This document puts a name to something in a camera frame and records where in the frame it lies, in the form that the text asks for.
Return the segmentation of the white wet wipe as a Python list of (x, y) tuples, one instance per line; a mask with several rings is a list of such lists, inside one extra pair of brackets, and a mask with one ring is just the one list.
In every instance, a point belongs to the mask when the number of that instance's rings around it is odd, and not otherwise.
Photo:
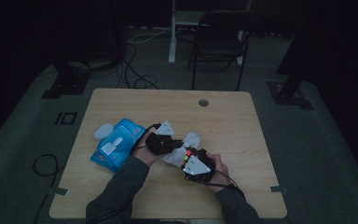
[(200, 145), (201, 137), (198, 133), (190, 132), (183, 140), (183, 144), (179, 148), (175, 148), (172, 153), (163, 157), (163, 160), (169, 164), (181, 167), (181, 164), (186, 155), (188, 147), (197, 148)]

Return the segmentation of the black stand base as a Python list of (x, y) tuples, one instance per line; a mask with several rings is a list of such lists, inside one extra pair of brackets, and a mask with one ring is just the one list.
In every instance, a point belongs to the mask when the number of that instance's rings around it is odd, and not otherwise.
[(90, 68), (80, 69), (73, 67), (68, 62), (56, 62), (53, 64), (58, 75), (51, 87), (46, 90), (43, 99), (59, 99), (62, 95), (81, 95), (90, 78)]
[(285, 82), (269, 81), (268, 88), (276, 105), (298, 105), (303, 110), (312, 110), (309, 100), (302, 94), (300, 77), (290, 76)]

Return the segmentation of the person's left hand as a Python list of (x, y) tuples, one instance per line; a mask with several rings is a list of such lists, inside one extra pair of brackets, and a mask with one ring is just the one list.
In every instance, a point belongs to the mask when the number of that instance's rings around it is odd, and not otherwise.
[(135, 148), (133, 156), (149, 167), (162, 158), (162, 155), (153, 154), (145, 143), (141, 143)]

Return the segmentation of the black folding chair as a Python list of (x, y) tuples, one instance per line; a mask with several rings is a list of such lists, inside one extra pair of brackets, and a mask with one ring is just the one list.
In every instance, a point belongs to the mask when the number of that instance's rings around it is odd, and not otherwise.
[(249, 39), (261, 21), (257, 11), (215, 10), (200, 17), (187, 67), (192, 67), (192, 89), (195, 89), (197, 63), (227, 62), (241, 57), (235, 90), (240, 88), (249, 48)]

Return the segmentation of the blue wet wipes packet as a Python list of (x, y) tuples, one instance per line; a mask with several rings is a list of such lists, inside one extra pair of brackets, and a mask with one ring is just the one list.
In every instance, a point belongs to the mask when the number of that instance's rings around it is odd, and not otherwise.
[(94, 132), (99, 144), (90, 159), (116, 173), (122, 168), (130, 156), (131, 149), (144, 132), (143, 126), (130, 119), (122, 119), (116, 125), (106, 123)]

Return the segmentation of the white desk frame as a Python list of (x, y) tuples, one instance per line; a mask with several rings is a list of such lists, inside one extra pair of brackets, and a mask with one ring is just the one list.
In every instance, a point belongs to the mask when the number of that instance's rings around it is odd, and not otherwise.
[(171, 11), (171, 41), (168, 54), (168, 64), (176, 62), (176, 32), (177, 25), (195, 26), (198, 24), (203, 11), (178, 10), (176, 8), (177, 0), (172, 1)]

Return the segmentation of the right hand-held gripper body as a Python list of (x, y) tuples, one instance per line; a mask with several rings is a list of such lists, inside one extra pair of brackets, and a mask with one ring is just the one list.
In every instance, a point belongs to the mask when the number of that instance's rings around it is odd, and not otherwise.
[(192, 151), (190, 167), (182, 170), (185, 179), (194, 182), (210, 182), (214, 176), (214, 162), (207, 156), (207, 151), (202, 148), (188, 148)]

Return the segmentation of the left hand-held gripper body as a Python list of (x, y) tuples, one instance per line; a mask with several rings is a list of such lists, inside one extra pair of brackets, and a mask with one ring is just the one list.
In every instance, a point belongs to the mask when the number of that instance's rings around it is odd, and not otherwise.
[(156, 131), (146, 138), (146, 145), (154, 155), (164, 155), (173, 151), (172, 135), (174, 130), (166, 120), (162, 124), (156, 125)]

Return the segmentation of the person's right hand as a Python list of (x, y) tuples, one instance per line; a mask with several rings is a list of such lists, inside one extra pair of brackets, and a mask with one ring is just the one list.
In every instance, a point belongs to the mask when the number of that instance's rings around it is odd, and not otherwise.
[(213, 193), (217, 193), (230, 184), (230, 180), (227, 178), (228, 176), (228, 169), (224, 163), (221, 161), (221, 156), (219, 154), (211, 154), (210, 158), (215, 163), (215, 174), (212, 178), (212, 182), (214, 186), (210, 187), (210, 190)]

